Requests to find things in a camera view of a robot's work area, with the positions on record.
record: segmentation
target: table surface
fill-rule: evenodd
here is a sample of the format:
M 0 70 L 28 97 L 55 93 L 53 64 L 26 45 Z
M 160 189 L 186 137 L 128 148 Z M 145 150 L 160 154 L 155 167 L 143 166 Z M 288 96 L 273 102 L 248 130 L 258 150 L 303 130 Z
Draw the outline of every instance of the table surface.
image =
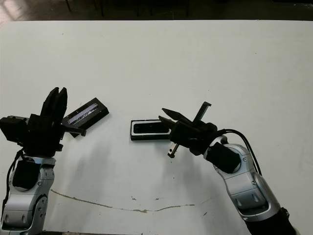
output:
M 39 114 L 54 87 L 67 114 L 97 97 L 110 114 L 65 134 L 45 229 L 130 235 L 248 235 L 211 163 L 168 141 L 132 142 L 162 107 L 249 139 L 301 234 L 312 231 L 313 22 L 16 22 L 0 31 L 0 117 Z M 232 143 L 241 143 L 229 136 Z M 15 143 L 0 135 L 0 197 Z

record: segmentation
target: dark floor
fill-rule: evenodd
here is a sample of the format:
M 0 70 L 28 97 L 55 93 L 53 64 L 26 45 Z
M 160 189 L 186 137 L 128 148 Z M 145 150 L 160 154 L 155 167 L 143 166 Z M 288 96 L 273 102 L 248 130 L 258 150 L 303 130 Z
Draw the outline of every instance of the dark floor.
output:
M 189 0 L 188 5 L 187 1 L 68 0 L 70 12 L 66 0 L 0 0 L 0 26 L 43 20 L 313 20 L 312 3 Z

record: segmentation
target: black plastic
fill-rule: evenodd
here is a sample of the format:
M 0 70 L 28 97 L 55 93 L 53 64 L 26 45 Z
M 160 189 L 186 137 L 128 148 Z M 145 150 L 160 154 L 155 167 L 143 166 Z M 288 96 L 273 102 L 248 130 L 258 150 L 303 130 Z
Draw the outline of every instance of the black plastic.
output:
M 92 99 L 80 108 L 76 109 L 71 114 L 63 118 L 62 124 L 66 127 L 74 127 L 80 129 L 88 129 L 94 125 L 97 121 L 109 114 L 107 107 L 102 104 L 97 98 Z M 77 133 L 71 133 L 73 137 L 78 136 Z
M 246 222 L 246 226 L 252 235 L 295 235 L 296 232 L 288 217 L 287 210 L 281 208 L 271 218 L 258 222 Z
M 31 189 L 37 182 L 40 166 L 25 160 L 19 161 L 12 181 L 13 186 Z
M 131 140 L 132 141 L 168 140 L 169 131 L 170 129 L 164 126 L 162 122 L 158 119 L 132 120 L 131 121 Z
M 170 118 L 177 120 L 177 122 L 173 122 L 170 119 L 159 116 L 162 123 L 172 130 L 169 137 L 170 140 L 189 148 L 195 155 L 203 154 L 208 145 L 217 137 L 216 135 L 220 134 L 216 125 L 201 121 L 209 106 L 211 106 L 210 103 L 204 102 L 193 121 L 190 121 L 181 113 L 163 108 L 162 110 Z
M 65 128 L 61 121 L 67 109 L 67 90 L 53 89 L 44 101 L 40 115 L 30 118 L 4 117 L 0 128 L 8 141 L 24 147 L 29 156 L 53 157 L 62 150 L 60 140 L 65 131 L 84 134 L 85 130 Z
M 240 156 L 238 153 L 231 151 L 220 143 L 215 143 L 208 148 L 206 160 L 225 173 L 233 173 L 240 164 Z

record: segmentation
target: silver casing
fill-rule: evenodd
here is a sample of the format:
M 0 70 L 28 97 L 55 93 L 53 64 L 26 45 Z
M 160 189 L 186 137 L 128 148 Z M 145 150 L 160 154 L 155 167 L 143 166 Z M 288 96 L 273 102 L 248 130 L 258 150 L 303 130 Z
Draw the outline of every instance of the silver casing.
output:
M 216 138 L 212 143 L 226 141 L 225 136 Z M 224 179 L 227 193 L 235 205 L 239 215 L 246 222 L 268 219 L 280 210 L 280 205 L 264 178 L 255 171 L 250 152 L 239 144 L 224 144 L 241 159 L 240 165 L 231 174 L 227 174 L 216 166 L 215 170 Z
M 54 181 L 54 158 L 29 157 L 26 161 L 41 164 L 38 179 L 33 188 L 12 185 L 15 170 L 9 179 L 10 194 L 5 204 L 0 227 L 0 235 L 37 235 L 44 227 L 48 206 L 48 194 Z

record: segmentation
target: black case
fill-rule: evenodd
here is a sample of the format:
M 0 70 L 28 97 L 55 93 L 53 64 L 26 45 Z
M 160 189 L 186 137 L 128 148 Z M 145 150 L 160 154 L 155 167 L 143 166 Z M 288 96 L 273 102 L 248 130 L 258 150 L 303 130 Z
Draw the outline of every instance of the black case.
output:
M 75 115 L 78 115 L 80 112 L 84 111 L 86 108 L 90 107 L 91 105 L 96 104 L 97 108 L 91 112 L 90 114 L 86 115 L 81 120 L 77 121 L 74 124 L 70 124 L 69 120 L 73 118 Z M 71 114 L 67 115 L 62 120 L 62 124 L 64 126 L 74 127 L 74 128 L 81 128 L 87 130 L 89 127 L 94 125 L 97 121 L 99 121 L 101 118 L 105 117 L 107 114 L 109 114 L 109 111 L 104 104 L 102 104 L 97 98 L 92 99 L 88 103 L 84 104 L 80 108 L 76 109 Z M 73 137 L 78 136 L 79 134 L 71 133 Z
M 142 132 L 142 134 L 146 135 L 141 135 L 140 133 L 137 133 L 136 135 L 133 135 L 133 122 L 142 122 L 143 124 L 146 123 L 151 123 L 153 121 L 154 123 L 157 122 L 157 124 L 160 124 L 161 121 L 159 119 L 149 119 L 149 120 L 132 120 L 131 121 L 131 140 L 132 141 L 151 141 L 151 140 L 169 140 L 170 136 L 170 129 L 168 129 L 167 133 L 150 133 L 146 134 L 147 132 Z

